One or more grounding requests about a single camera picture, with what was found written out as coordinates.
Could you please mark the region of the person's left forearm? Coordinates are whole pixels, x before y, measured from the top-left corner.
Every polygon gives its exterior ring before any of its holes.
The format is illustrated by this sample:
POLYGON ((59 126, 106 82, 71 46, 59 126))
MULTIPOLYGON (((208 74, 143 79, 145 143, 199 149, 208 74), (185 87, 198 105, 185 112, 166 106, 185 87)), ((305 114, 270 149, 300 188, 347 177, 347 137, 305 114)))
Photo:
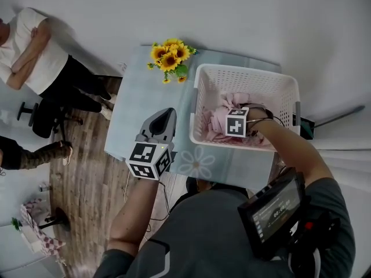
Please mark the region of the person's left forearm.
POLYGON ((107 248, 124 251, 131 256, 139 252, 155 203, 158 181, 140 179, 126 203, 114 218, 107 248))

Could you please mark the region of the white plastic laundry basket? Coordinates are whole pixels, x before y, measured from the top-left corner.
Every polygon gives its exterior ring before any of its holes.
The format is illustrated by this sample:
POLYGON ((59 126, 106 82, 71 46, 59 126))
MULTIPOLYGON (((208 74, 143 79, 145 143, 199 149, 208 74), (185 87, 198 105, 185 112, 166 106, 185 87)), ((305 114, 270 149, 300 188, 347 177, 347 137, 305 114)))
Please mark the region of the white plastic laundry basket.
POLYGON ((300 133, 300 95, 297 80, 288 75, 246 67, 201 64, 195 74, 190 113, 190 140, 195 144, 274 152, 272 145, 243 146, 206 140, 202 114, 206 109, 222 105, 222 94, 247 93, 253 103, 262 104, 278 123, 300 133))

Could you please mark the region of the black chest-mounted monitor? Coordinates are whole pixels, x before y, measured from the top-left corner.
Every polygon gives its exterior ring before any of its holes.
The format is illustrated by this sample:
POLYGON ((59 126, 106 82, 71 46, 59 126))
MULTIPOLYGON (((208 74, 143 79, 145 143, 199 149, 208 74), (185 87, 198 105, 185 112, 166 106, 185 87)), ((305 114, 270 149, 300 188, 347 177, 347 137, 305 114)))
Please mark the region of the black chest-mounted monitor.
POLYGON ((304 177, 289 168, 238 207, 253 254, 270 260, 285 247, 308 204, 304 177))

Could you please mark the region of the black office chair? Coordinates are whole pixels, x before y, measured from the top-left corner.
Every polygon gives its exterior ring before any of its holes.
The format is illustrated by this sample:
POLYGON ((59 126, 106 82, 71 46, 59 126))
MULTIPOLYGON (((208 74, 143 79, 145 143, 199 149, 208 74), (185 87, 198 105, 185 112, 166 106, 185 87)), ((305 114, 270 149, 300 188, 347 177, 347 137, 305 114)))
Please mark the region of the black office chair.
POLYGON ((52 133, 56 134, 60 130, 62 140, 67 141, 64 122, 72 121, 83 125, 81 118, 69 116, 69 113, 69 107, 60 107, 46 100, 35 103, 32 108, 27 108, 26 103, 22 102, 17 113, 17 120, 20 120, 22 114, 30 114, 28 126, 36 135, 41 138, 50 138, 52 133))

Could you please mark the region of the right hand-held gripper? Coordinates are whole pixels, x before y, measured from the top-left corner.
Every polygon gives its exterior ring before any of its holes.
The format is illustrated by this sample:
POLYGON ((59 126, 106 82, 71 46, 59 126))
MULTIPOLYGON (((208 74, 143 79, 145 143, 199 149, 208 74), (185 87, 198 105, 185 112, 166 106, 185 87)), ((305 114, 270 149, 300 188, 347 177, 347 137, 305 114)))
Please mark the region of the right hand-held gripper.
POLYGON ((225 135, 245 138, 247 132, 249 108, 233 108, 225 116, 225 135))

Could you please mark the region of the pink towel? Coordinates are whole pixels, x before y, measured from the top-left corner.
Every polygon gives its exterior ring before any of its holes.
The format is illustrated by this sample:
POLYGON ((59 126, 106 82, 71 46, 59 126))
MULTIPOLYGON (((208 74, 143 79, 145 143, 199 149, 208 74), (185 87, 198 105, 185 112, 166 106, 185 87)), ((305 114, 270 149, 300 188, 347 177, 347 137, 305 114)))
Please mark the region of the pink towel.
POLYGON ((212 110, 203 110, 202 128, 206 133, 206 141, 241 145, 244 147, 262 147, 270 145, 262 134, 248 130, 245 138, 229 137, 225 134, 225 117, 231 109, 241 109, 252 103, 248 93, 226 93, 220 95, 222 105, 212 110))

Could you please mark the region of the light blue floral tablecloth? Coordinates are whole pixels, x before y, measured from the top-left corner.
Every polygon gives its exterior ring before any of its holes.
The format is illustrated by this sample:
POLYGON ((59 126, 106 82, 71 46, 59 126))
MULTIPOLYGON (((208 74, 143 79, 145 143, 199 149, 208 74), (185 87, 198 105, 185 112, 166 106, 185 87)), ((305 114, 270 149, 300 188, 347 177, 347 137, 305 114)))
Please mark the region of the light blue floral tablecloth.
POLYGON ((172 107, 177 113, 173 139, 176 156, 173 173, 258 191, 267 185, 274 154, 194 144, 189 137, 192 95, 197 67, 222 64, 280 72, 278 64, 228 53, 200 50, 192 57, 188 79, 164 84, 159 69, 148 70, 150 47, 134 50, 119 88, 108 129, 105 151, 119 160, 129 158, 143 122, 154 113, 172 107))

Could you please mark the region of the black thin rod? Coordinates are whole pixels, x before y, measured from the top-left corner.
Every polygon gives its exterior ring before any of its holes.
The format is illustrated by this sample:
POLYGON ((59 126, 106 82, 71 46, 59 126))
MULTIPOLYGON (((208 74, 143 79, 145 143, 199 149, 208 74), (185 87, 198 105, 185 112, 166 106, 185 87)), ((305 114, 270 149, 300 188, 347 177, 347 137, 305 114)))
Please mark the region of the black thin rod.
POLYGON ((353 114, 359 113, 359 112, 363 111, 364 109, 365 109, 365 106, 364 106, 364 105, 359 105, 359 106, 354 107, 353 109, 350 109, 350 110, 348 110, 348 111, 346 111, 346 112, 344 112, 344 113, 342 113, 342 114, 339 114, 339 115, 337 115, 337 116, 334 116, 334 117, 332 117, 332 118, 330 118, 330 119, 328 119, 328 120, 326 120, 326 121, 324 121, 324 122, 316 123, 316 124, 312 127, 312 129, 319 128, 319 127, 321 127, 321 126, 324 126, 324 125, 330 124, 330 123, 335 122, 335 121, 337 121, 337 120, 340 120, 340 119, 342 119, 342 118, 345 118, 345 117, 348 117, 348 116, 350 116, 350 115, 353 115, 353 114))

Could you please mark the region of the person's torso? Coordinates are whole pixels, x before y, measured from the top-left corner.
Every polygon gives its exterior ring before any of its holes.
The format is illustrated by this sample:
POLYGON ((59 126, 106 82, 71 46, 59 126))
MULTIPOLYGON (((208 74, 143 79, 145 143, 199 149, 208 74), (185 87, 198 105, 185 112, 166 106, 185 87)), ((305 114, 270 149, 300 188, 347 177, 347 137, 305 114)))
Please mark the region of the person's torso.
MULTIPOLYGON (((320 276, 349 278, 355 240, 338 183, 322 178, 305 192, 311 197, 308 218, 328 211, 340 219, 334 243, 321 252, 320 276)), ((253 255, 238 214, 245 199, 240 192, 219 189, 181 201, 137 255, 107 250, 93 278, 294 278, 286 250, 276 261, 253 255)))

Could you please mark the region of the pink checked bag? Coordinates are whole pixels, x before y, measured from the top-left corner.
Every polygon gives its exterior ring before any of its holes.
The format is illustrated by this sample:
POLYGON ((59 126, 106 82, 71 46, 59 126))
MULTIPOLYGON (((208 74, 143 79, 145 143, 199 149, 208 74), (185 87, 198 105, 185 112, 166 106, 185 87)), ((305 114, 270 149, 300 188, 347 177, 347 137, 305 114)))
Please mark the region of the pink checked bag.
POLYGON ((36 198, 20 206, 21 235, 33 252, 41 252, 45 256, 59 255, 65 242, 46 234, 38 223, 41 216, 48 210, 46 200, 36 198))

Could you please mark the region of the white side table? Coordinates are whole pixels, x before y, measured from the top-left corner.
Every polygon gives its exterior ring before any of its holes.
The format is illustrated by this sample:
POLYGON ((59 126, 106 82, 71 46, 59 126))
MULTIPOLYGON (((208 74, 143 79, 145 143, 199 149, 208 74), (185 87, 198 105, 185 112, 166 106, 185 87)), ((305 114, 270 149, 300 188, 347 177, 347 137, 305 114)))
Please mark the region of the white side table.
POLYGON ((21 218, 23 203, 35 198, 49 200, 48 192, 39 191, 39 185, 49 182, 49 172, 50 167, 45 164, 0 175, 0 276, 3 278, 65 277, 54 257, 32 252, 11 224, 12 218, 21 218))

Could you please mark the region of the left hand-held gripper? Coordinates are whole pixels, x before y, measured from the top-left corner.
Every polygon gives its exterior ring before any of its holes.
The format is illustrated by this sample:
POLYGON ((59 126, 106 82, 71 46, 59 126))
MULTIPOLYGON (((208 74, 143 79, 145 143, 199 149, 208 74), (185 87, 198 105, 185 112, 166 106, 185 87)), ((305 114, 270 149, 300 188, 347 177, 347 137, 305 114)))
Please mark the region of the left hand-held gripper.
POLYGON ((133 176, 155 181, 161 179, 173 162, 174 143, 171 141, 175 136, 176 122, 174 108, 160 110, 144 121, 141 134, 136 137, 132 153, 126 159, 133 176))

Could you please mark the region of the person's shoe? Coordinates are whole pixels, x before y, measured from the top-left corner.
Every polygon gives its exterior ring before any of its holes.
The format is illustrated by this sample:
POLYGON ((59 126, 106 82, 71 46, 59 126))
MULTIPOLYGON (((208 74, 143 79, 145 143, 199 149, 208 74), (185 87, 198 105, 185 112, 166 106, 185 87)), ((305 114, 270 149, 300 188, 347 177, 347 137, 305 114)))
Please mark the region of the person's shoe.
POLYGON ((188 193, 196 194, 199 192, 210 190, 213 187, 214 182, 194 177, 187 177, 185 185, 188 193))

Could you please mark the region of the person's right forearm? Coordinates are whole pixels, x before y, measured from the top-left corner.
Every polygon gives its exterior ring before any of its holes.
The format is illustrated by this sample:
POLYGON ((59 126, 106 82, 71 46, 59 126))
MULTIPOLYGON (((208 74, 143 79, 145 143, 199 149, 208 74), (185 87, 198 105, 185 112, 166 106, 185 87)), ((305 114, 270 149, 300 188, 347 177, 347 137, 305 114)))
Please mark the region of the person's right forearm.
POLYGON ((270 119, 261 107, 248 107, 249 126, 271 143, 286 166, 303 174, 306 186, 319 179, 333 178, 327 164, 310 142, 270 119))

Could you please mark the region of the black round stand base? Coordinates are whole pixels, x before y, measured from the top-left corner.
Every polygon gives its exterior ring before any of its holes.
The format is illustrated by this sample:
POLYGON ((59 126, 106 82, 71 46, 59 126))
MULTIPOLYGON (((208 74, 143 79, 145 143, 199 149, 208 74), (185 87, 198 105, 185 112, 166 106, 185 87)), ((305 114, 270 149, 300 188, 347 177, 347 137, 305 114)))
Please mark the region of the black round stand base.
POLYGON ((62 229, 66 232, 71 231, 71 224, 70 220, 68 219, 66 213, 62 208, 57 207, 54 211, 54 215, 49 217, 49 222, 43 225, 39 225, 38 228, 40 230, 48 228, 50 226, 60 225, 62 229))

